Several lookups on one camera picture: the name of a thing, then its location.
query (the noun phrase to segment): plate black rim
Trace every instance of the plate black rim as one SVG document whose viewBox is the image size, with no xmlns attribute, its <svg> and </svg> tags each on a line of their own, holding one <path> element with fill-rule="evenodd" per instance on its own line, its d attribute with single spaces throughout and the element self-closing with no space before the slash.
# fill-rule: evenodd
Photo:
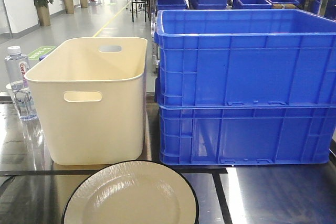
<svg viewBox="0 0 336 224">
<path fill-rule="evenodd" d="M 64 206 L 64 209 L 63 209 L 63 212 L 62 212 L 62 218 L 61 218 L 61 224 L 65 224 L 64 221 L 65 221 L 65 214 L 66 214 L 66 211 L 67 211 L 67 208 L 69 206 L 69 203 L 72 199 L 72 197 L 74 196 L 74 194 L 76 193 L 76 191 L 79 189 L 79 187 L 81 187 L 81 185 L 87 181 L 90 177 L 92 177 L 93 175 L 99 173 L 100 171 L 104 170 L 104 169 L 107 169 L 111 166 L 114 166 L 114 165 L 119 165 L 119 164 L 123 164 L 123 163 L 129 163 L 129 162 L 148 162 L 148 163 L 155 163 L 155 164 L 158 164 L 158 165 L 161 165 L 161 166 L 164 166 L 164 167 L 167 167 L 168 169 L 174 171 L 176 174 L 178 174 L 179 176 L 181 176 L 184 181 L 188 184 L 189 188 L 191 189 L 191 192 L 193 193 L 194 195 L 194 200 L 195 200 L 195 204 L 196 204 L 196 216 L 195 216 L 195 222 L 194 224 L 198 224 L 198 215 L 199 215 L 199 205 L 198 205 L 198 199 L 197 199 L 197 195 L 195 193 L 195 190 L 194 188 L 192 187 L 192 185 L 190 184 L 190 182 L 181 174 L 179 173 L 178 171 L 176 171 L 175 169 L 165 165 L 165 164 L 162 164 L 162 163 L 158 163 L 158 162 L 155 162 L 155 161 L 151 161 L 151 160 L 128 160 L 128 161 L 121 161 L 121 162 L 118 162 L 118 163 L 115 163 L 115 164 L 112 164 L 112 165 L 109 165 L 103 169 L 100 169 L 98 170 L 97 172 L 91 174 L 89 177 L 87 177 L 86 179 L 84 179 L 75 189 L 74 191 L 72 192 L 72 194 L 70 195 L 66 205 Z"/>
</svg>

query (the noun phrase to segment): white plate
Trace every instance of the white plate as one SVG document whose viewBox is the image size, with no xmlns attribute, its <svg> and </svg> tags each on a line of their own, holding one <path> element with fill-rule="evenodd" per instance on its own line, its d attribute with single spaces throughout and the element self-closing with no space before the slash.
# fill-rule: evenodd
<svg viewBox="0 0 336 224">
<path fill-rule="evenodd" d="M 118 163 L 87 178 L 65 207 L 64 224 L 194 224 L 198 204 L 185 178 L 149 161 Z"/>
</svg>

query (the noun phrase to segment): plastic water bottle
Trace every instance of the plastic water bottle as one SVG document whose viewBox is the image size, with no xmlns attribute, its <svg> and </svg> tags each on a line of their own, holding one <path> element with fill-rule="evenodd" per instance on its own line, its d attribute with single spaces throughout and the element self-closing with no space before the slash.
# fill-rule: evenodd
<svg viewBox="0 0 336 224">
<path fill-rule="evenodd" d="M 20 120 L 36 120 L 37 113 L 34 102 L 24 76 L 30 69 L 28 57 L 21 54 L 21 48 L 19 46 L 8 47 L 8 54 L 9 55 L 5 58 L 6 69 Z"/>
</svg>

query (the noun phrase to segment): bottle label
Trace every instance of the bottle label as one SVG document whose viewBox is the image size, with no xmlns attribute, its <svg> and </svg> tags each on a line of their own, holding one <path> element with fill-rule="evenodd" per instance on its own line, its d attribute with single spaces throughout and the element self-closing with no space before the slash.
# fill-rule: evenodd
<svg viewBox="0 0 336 224">
<path fill-rule="evenodd" d="M 22 75 L 22 80 L 25 86 L 27 86 L 27 80 L 25 78 L 26 72 L 29 70 L 29 65 L 25 61 L 20 61 L 19 62 L 19 67 L 20 67 L 20 73 Z"/>
</svg>

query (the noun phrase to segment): cardboard box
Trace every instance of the cardboard box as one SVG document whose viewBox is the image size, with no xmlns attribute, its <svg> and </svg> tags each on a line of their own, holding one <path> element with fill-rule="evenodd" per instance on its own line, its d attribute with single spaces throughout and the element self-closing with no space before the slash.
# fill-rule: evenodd
<svg viewBox="0 0 336 224">
<path fill-rule="evenodd" d="M 295 9 L 294 4 L 272 4 L 272 9 Z"/>
</svg>

